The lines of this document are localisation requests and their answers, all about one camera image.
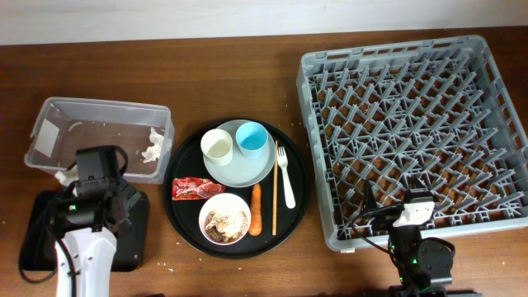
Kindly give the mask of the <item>orange carrot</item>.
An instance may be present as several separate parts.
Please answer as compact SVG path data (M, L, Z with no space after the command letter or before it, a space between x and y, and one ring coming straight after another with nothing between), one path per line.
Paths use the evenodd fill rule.
M262 202L262 189L257 183L252 188L252 200L251 200L251 223L248 229L248 233L252 236L258 236L262 232L262 214L261 214L261 202Z

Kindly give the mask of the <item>light blue cup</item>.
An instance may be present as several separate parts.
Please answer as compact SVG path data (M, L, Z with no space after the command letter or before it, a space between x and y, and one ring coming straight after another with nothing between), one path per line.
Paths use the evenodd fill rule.
M266 147L268 133L263 125L249 121L238 127L235 139L245 158L257 159Z

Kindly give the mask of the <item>pale green plate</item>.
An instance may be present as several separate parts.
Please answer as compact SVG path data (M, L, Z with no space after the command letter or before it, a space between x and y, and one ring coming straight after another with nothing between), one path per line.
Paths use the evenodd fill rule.
M208 173L219 183L230 187L252 186L264 179L274 167L274 140L268 133L268 140L262 155L257 159L245 158L235 139L238 127L250 120L230 120L219 125L216 129L222 129L230 133L233 140L233 158L225 166L216 166L203 154L203 160Z

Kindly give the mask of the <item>grey dishwasher rack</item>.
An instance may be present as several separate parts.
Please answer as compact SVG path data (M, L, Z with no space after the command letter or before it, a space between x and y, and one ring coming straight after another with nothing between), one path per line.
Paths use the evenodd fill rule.
M483 37L307 53L297 90L331 250L387 242L358 216L365 181L384 207L420 180L427 237L527 225L527 136Z

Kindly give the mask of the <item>clear plastic waste bin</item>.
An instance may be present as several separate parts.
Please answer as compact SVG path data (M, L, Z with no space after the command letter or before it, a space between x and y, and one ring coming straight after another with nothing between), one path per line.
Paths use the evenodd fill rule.
M59 127L51 158L34 149L42 121ZM158 161L143 163L141 153L151 146L150 128L164 136ZM115 145L128 155L124 178L128 182L161 184L172 151L175 129L168 107L125 101L50 97L40 109L31 131L32 143L24 157L28 167L54 175L75 160L79 149Z

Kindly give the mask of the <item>black rectangular tray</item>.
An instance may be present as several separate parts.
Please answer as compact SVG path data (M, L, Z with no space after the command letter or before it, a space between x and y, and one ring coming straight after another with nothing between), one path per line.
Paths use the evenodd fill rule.
M54 243L37 219L54 198L55 191L42 191L34 200L26 236L29 243L21 252L21 268L26 271L52 271L56 267ZM117 239L117 248L111 265L112 272L130 272L140 267L144 258L144 245L149 217L149 200L143 196L129 212L132 228Z

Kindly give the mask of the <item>white label on bin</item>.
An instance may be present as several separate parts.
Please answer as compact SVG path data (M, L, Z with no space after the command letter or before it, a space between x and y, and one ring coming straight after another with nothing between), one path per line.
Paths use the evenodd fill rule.
M51 158L59 136L59 127L50 120L44 119L36 130L34 149Z

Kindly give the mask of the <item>red snack wrapper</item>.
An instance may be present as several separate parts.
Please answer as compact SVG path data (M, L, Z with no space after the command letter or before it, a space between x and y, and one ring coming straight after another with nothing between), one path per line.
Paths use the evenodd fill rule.
M199 177L175 178L172 182L172 200L208 200L224 193L226 186Z

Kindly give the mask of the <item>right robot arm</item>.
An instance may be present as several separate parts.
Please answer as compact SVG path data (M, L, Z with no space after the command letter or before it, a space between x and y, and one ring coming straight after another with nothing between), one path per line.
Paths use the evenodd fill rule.
M418 179L405 191L403 200L379 207L371 182L364 181L361 210L351 229L369 245L389 255L398 270L400 284L388 288L388 296L477 296L473 291L448 291L453 282L455 245L441 238L424 238L421 227L432 220L438 199ZM356 230L356 221L369 219L374 229L388 232L383 248Z

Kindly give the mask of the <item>white bowl with food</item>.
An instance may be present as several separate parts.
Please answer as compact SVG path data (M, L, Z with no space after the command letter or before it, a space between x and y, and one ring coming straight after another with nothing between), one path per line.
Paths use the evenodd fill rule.
M247 234L251 220L251 211L243 198L222 193L203 204L198 225L209 242L227 246L235 244Z

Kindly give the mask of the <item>wooden chopstick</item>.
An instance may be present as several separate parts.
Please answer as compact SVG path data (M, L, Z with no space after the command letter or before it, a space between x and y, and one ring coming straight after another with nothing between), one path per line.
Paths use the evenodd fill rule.
M274 167L273 167L273 192L272 192L272 236L277 235L277 180L278 180L278 164L277 164L277 149L278 149L278 141L275 140L274 144Z

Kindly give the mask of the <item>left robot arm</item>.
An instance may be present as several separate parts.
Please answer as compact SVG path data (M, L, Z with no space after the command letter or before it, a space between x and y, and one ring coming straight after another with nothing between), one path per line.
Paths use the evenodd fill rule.
M76 169L77 176L53 193L22 242L17 265L25 282L36 285L57 276L57 296L109 295L118 238L131 231L129 212L146 197L124 179L128 163L124 149L115 145L76 152L68 170ZM39 226L54 242L56 266L49 275L31 279L23 268L24 252Z

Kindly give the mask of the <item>cream cup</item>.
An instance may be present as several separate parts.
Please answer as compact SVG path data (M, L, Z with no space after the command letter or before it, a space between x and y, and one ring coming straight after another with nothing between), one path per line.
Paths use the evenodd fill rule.
M207 159L216 166L225 166L233 158L233 140L225 130L212 129L201 138L200 149Z

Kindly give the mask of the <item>round black serving tray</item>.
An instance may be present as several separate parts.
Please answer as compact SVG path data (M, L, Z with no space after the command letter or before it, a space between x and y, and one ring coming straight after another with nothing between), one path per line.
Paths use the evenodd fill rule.
M296 207L285 206L283 190L277 197L277 235L271 234L273 174L268 173L260 182L262 189L262 232L254 237L246 235L240 241L220 246L212 243L200 231L199 213L204 200L174 200L172 181L180 177L201 177L214 181L200 157L199 142L203 134L220 126L220 121L201 127L189 136L171 156L163 183L163 204L168 220L181 237L197 250L214 257L244 259L269 252L281 245L298 227L308 208L310 200L309 173L302 153L295 143L282 131L269 125L264 127L271 137L285 148L288 158L288 173L295 196Z

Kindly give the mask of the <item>white tissue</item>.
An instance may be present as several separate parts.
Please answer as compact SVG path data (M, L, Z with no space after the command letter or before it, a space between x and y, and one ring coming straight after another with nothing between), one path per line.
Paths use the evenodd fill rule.
M141 153L144 158L143 163L158 161L162 151L164 140L163 135L159 134L153 127L151 127L148 138L152 145L147 147L147 149Z

